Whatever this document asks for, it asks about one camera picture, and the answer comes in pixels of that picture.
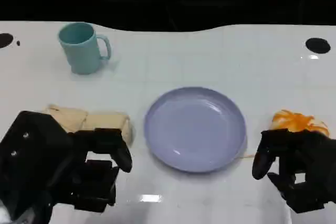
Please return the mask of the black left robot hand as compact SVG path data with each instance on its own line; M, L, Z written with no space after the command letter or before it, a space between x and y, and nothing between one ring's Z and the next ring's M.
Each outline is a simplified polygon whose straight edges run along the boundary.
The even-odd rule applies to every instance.
M103 212L132 158L119 129L66 132L50 115L22 111L1 141L1 201L11 218L39 202Z

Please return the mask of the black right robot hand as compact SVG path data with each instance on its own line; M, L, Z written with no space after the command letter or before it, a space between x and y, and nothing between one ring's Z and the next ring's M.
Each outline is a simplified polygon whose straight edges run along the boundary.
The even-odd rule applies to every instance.
M267 176L298 214L323 209L335 202L335 140L308 130L263 131L252 176Z

